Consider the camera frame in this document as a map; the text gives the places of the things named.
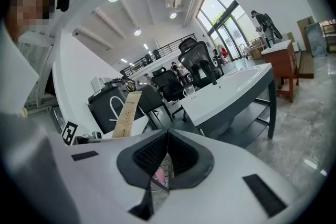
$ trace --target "pink object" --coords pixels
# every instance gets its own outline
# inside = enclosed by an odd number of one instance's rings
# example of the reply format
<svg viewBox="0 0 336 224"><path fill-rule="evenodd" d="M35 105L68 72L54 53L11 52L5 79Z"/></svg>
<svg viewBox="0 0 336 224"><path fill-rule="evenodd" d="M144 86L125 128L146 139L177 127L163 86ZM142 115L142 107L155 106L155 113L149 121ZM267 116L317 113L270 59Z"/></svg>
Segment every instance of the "pink object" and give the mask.
<svg viewBox="0 0 336 224"><path fill-rule="evenodd" d="M158 178L158 181L162 184L162 183L165 183L166 182L166 178L164 176L164 170L162 168L159 168L157 171L156 171L156 177Z"/></svg>

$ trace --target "black velcro strip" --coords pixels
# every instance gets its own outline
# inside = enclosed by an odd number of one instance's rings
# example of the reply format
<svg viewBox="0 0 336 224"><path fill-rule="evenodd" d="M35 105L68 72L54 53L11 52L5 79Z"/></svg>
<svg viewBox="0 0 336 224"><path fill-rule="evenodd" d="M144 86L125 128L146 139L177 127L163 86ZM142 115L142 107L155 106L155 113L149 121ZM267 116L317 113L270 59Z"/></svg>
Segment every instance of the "black velcro strip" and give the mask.
<svg viewBox="0 0 336 224"><path fill-rule="evenodd" d="M275 216L287 207L258 175L244 176L243 180L256 196L269 217Z"/></svg>
<svg viewBox="0 0 336 224"><path fill-rule="evenodd" d="M72 158L76 162L76 161L80 161L81 159L87 159L87 158L91 158L97 155L98 153L95 151L88 151L88 152L83 152L79 154L73 154Z"/></svg>

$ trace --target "red object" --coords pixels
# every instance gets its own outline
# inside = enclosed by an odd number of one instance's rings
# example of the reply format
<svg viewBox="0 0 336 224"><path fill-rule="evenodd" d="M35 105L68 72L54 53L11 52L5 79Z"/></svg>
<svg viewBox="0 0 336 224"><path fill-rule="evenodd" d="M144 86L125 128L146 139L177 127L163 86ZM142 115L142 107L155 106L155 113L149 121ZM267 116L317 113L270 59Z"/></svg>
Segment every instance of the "red object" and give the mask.
<svg viewBox="0 0 336 224"><path fill-rule="evenodd" d="M222 54L223 54L224 58L227 57L228 53L227 53L226 49L222 48Z"/></svg>

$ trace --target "black chair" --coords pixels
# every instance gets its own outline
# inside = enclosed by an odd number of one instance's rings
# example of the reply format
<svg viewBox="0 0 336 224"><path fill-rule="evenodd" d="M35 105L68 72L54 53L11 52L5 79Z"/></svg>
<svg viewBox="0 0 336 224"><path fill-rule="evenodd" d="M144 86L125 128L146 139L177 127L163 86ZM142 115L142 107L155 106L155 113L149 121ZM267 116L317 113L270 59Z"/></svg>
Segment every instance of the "black chair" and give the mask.
<svg viewBox="0 0 336 224"><path fill-rule="evenodd" d="M179 49L182 53L186 52L188 49L191 49L197 44L197 40L192 37L188 37L179 45Z"/></svg>
<svg viewBox="0 0 336 224"><path fill-rule="evenodd" d="M152 58L149 54L145 55L145 59L146 59L148 65L153 62L153 60L152 60Z"/></svg>
<svg viewBox="0 0 336 224"><path fill-rule="evenodd" d="M153 50L153 54L156 60L159 60L161 58L161 55L159 54L158 50Z"/></svg>
<svg viewBox="0 0 336 224"><path fill-rule="evenodd" d="M164 107L170 120L173 121L172 115L170 114L167 106L162 101L161 94L159 93L159 90L157 88L150 86L150 85L145 85L141 87L140 89L138 89L138 91L141 91L141 97L140 97L138 105L142 109L142 111L148 116L148 118L153 123L156 129L158 128L156 127L151 116L149 115L149 112L153 111L154 109L157 109L160 106Z"/></svg>
<svg viewBox="0 0 336 224"><path fill-rule="evenodd" d="M178 58L191 73L193 84L199 88L207 86L210 83L216 84L216 80L224 74L218 60L217 64L220 70L213 64L206 44L203 41L193 44L191 48L179 55ZM201 78L200 69L203 70L206 77Z"/></svg>
<svg viewBox="0 0 336 224"><path fill-rule="evenodd" d="M154 77L152 78L152 81L159 86L159 90L162 92L163 97L167 100L167 102L170 101L176 101L181 100L184 98L183 95L183 86L179 83L177 80L176 75L171 70L166 70L164 67L160 68L157 71L153 72ZM177 109L172 115L176 114L177 112L183 110L183 107L181 106L179 109ZM186 119L186 113L183 111L183 118L182 120L185 122Z"/></svg>

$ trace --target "wooden desk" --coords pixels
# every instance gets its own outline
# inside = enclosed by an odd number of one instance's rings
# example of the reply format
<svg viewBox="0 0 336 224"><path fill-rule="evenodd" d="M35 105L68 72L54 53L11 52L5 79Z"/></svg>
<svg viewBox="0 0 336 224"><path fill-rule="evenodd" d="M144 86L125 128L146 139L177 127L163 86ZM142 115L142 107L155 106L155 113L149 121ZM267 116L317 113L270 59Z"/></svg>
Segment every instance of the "wooden desk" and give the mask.
<svg viewBox="0 0 336 224"><path fill-rule="evenodd" d="M280 78L282 88L277 89L277 96L288 95L289 102L293 103L294 87L299 85L299 70L291 40L274 44L261 54L272 64L274 76Z"/></svg>

